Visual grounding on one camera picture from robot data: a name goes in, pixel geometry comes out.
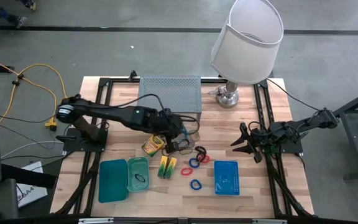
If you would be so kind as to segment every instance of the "table lamp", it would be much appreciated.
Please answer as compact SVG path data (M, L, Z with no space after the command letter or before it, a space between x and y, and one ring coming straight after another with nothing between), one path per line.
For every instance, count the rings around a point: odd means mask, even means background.
M234 107L238 83L255 84L266 79L283 38L283 22L267 0L237 0L211 52L212 67L225 79L216 101Z

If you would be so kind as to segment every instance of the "wooden table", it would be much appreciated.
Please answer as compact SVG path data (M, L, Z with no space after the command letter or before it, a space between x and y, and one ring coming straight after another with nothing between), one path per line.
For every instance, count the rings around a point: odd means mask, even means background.
M84 77L81 95L94 101L100 77ZM280 86L284 82L275 78ZM273 113L276 121L291 120L291 111L286 94L275 85L269 84ZM137 83L117 83L112 89L111 105L125 103L137 98ZM239 85L240 101L235 108L224 109L208 92L217 84L202 84L203 113L201 115L200 141L196 145L204 146L212 162L203 164L188 177L180 175L180 170L188 167L188 160L194 154L178 159L171 180L159 179L157 170L161 154L153 158L146 156L140 148L150 136L133 131L121 123L110 121L109 137L101 161L129 159L145 156L149 159L150 188L148 191L130 193L122 202L99 203L98 184L94 195L92 216L102 217L198 217L198 218L272 218L273 207L265 161L255 163L252 155L232 152L230 144L239 136L240 122L258 121L252 86ZM57 211L70 197L78 185L84 153L74 152L62 164L53 198L51 212ZM240 196L223 197L214 194L213 161L235 160L239 164ZM300 159L294 155L283 155L283 164L289 189L305 207L313 213L308 184ZM189 182L198 179L203 185L199 191L191 190ZM85 209L88 188L85 189L82 208ZM280 208L284 211L281 190L278 190Z

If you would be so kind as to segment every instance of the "concrete floor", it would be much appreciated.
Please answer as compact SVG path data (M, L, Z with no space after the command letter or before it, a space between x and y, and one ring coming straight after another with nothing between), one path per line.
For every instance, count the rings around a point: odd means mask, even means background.
M39 0L37 12L18 2L3 1L6 9L29 17L35 26L208 27L220 28L234 0ZM358 30L358 0L276 0L286 29ZM47 63L63 75L67 93L79 92L85 75L189 74L217 76L210 52L218 34L149 32L0 31L0 62L20 70ZM286 35L274 67L287 90L307 103L335 110L358 95L358 35ZM56 75L44 68L26 74L60 97ZM0 74L0 114L9 102L13 75ZM52 97L21 85L9 116L40 120L52 113ZM290 99L294 119L313 111ZM37 141L49 141L43 124L4 121L3 125ZM58 133L64 129L60 125ZM1 154L30 143L0 129ZM358 171L358 156L349 147L341 125L313 130L302 140L306 174L314 210L324 218L358 221L358 182L345 184L343 175ZM28 147L14 154L59 155L62 145L49 151ZM18 158L7 164L24 166L36 159Z

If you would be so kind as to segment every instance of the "white paper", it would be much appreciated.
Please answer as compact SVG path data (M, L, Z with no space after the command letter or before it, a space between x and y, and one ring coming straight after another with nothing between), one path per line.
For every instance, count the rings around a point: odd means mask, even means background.
M41 166L42 166L41 162L38 161L28 166L25 166L22 169L43 173ZM18 187L16 187L16 192L17 192L17 201L18 201L19 208L48 195L47 189L45 187L36 187L27 184L17 184L17 186Z

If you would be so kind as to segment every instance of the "teal plastic container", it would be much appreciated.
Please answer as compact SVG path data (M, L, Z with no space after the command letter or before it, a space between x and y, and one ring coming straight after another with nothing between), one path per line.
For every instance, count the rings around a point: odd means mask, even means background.
M145 157L128 160L128 190L140 192L149 189L149 161Z
M128 197L128 166L125 159L100 163L99 202L117 202Z

